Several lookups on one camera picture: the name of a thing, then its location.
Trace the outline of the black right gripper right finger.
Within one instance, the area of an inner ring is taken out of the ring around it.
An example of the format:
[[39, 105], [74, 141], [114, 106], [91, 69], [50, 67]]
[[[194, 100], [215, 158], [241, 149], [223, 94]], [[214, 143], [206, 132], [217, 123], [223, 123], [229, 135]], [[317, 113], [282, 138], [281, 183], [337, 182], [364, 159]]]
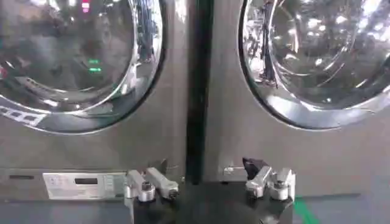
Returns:
[[247, 172], [246, 192], [252, 198], [262, 198], [266, 193], [273, 200], [285, 201], [296, 198], [296, 173], [290, 168], [273, 169], [262, 159], [243, 158]]

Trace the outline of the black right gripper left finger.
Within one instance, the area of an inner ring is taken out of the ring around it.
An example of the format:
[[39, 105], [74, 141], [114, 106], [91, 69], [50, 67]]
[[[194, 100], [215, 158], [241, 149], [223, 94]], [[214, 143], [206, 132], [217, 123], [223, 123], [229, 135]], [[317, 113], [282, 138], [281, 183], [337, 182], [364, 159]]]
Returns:
[[149, 164], [142, 171], [130, 169], [124, 177], [124, 202], [138, 200], [141, 203], [154, 201], [157, 196], [173, 201], [179, 195], [179, 183], [169, 179], [166, 174], [166, 159]]

